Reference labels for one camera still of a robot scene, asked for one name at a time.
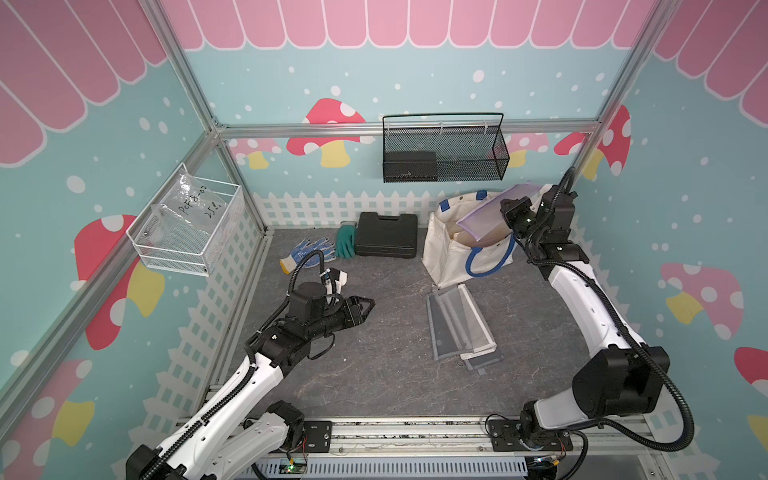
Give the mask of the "black plastic tool case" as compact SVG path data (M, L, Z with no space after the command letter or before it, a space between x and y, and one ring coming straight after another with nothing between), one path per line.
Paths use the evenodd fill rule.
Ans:
M363 212L356 228L357 256L412 259L417 255L418 216Z

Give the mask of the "black box in basket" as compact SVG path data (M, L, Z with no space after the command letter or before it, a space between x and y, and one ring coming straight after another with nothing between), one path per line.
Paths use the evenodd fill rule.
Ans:
M385 183L434 182L438 180L437 156L433 151L393 151L384 154Z

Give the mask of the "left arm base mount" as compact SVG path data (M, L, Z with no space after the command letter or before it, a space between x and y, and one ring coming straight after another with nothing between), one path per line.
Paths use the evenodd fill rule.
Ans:
M300 427L291 426L285 442L272 453L328 453L332 429L331 421L304 421Z

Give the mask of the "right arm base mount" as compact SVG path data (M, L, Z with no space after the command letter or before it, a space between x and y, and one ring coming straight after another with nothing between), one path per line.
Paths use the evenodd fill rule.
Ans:
M567 432L541 430L527 432L519 420L491 416L484 422L494 452L555 452L573 450Z

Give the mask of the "white grey mesh pouch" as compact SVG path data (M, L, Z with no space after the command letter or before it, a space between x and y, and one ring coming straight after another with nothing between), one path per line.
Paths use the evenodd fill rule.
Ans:
M496 351L490 328L477 303L464 284L437 294L447 317L448 328L462 360L470 360Z

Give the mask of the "cream canvas tote bag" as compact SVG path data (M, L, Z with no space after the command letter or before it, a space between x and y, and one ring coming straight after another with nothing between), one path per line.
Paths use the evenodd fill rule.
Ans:
M439 289L491 276L513 263L516 242L505 223L477 240L458 221L478 207L500 206L499 192L479 190L439 202L429 216L422 263Z

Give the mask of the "dark grey mesh pouch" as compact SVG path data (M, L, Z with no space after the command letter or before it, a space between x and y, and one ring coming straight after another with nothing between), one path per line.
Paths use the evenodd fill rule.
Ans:
M458 356L471 350L471 343L453 306L438 291L427 297L427 313L435 360Z

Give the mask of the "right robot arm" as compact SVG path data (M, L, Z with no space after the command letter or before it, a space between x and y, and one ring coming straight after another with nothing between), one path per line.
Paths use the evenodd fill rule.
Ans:
M668 375L668 354L634 333L599 285L586 253L569 238L577 197L574 177L569 168L540 200L503 200L500 206L516 245L565 302L589 352L568 389L525 404L518 423L520 441L539 450L557 434L609 427L646 448L681 451L693 442L695 424ZM681 415L676 439L651 440L619 423L621 417L654 411L662 392L671 395Z

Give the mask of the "purple pouch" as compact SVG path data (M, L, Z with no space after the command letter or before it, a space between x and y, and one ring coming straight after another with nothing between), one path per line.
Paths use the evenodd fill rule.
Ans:
M457 225L473 236L475 240L481 240L499 225L505 224L501 213L503 200L519 200L523 197L532 197L542 188L541 185L523 183L517 184L493 197L483 200L474 210L457 221Z

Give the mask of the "grey pouch under white pouch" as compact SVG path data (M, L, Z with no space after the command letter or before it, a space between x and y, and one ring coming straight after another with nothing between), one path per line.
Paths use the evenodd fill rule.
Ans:
M474 371L478 375L485 375L486 369L490 365L497 364L503 361L504 358L505 356L503 353L500 351L494 351L492 353L467 359L464 361L464 364L469 371Z

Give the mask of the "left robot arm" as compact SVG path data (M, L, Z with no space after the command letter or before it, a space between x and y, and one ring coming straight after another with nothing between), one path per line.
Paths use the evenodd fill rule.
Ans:
M334 340L339 331L363 324L375 302L345 297L342 271L329 268L315 249L306 261L318 263L312 282L291 273L278 308L246 342L245 357L223 387L190 420L158 446L141 445L126 462L128 479L233 479L265 455L291 454L306 437L305 416L278 401L247 427L252 409L303 360L315 360L312 344Z

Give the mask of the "green rubber glove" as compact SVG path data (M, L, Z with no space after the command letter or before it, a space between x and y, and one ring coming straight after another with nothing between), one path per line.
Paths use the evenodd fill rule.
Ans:
M356 227L355 221L341 223L335 241L337 258L351 259L355 257Z

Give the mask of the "blue white work glove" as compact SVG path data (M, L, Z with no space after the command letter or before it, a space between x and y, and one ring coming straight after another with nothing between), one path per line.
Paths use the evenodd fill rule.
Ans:
M316 240L305 238L293 247L287 257L280 260L282 271L285 274L291 274L297 268L298 264L315 250L319 250L323 253L325 262L330 262L336 259L336 246L328 238L320 238Z

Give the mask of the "clear plastic labelled bag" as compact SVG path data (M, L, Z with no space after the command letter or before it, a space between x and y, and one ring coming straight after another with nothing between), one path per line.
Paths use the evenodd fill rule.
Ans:
M200 253L212 237L227 202L198 177L175 175L161 199L151 206L151 245L169 250Z

